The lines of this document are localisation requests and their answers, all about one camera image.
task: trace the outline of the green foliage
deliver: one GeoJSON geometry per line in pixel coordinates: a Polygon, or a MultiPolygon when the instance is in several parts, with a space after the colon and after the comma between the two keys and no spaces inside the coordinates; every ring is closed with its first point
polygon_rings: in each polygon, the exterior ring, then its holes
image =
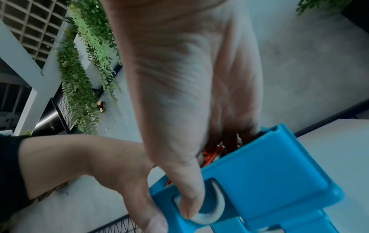
{"type": "Polygon", "coordinates": [[[319,5],[323,2],[329,3],[332,8],[343,9],[350,4],[352,0],[300,0],[296,11],[300,16],[306,9],[312,9],[314,7],[319,8],[319,5]]]}
{"type": "Polygon", "coordinates": [[[78,34],[89,53],[88,58],[100,73],[104,91],[117,101],[113,90],[120,88],[114,79],[111,58],[108,54],[110,48],[116,49],[116,44],[100,2],[95,0],[73,2],[69,9],[78,34]]]}
{"type": "Polygon", "coordinates": [[[61,48],[57,52],[61,87],[67,100],[68,111],[78,130],[84,134],[96,134],[99,121],[97,98],[79,60],[74,44],[75,37],[76,28],[66,30],[65,39],[60,42],[61,48]]]}

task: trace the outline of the grid ceiling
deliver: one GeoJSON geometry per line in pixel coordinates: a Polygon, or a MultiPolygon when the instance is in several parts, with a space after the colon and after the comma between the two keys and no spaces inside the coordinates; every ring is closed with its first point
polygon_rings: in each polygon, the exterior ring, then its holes
{"type": "Polygon", "coordinates": [[[0,0],[0,19],[43,68],[67,12],[66,0],[0,0]]]}

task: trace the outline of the white ring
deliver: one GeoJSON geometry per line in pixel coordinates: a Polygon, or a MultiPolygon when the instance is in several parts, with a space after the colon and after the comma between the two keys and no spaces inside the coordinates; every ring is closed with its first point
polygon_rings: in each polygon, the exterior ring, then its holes
{"type": "MultiPolygon", "coordinates": [[[[215,209],[210,213],[197,213],[191,221],[200,225],[210,225],[218,221],[218,219],[222,216],[224,212],[224,208],[226,207],[226,202],[224,200],[224,195],[218,185],[214,180],[211,181],[211,184],[215,191],[216,196],[216,206],[215,209]]],[[[177,196],[174,198],[174,203],[180,208],[181,196],[177,196]]]]}

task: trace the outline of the white hook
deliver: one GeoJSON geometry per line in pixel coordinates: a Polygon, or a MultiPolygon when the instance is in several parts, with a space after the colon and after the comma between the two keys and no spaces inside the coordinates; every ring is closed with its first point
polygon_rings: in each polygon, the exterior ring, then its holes
{"type": "MultiPolygon", "coordinates": [[[[223,214],[224,208],[226,206],[226,202],[224,200],[224,195],[218,185],[214,180],[211,181],[211,184],[215,191],[216,197],[216,206],[215,209],[210,213],[198,213],[196,214],[191,221],[200,225],[210,225],[215,223],[223,214]]],[[[174,203],[180,208],[181,196],[177,196],[174,198],[174,203]]]]}

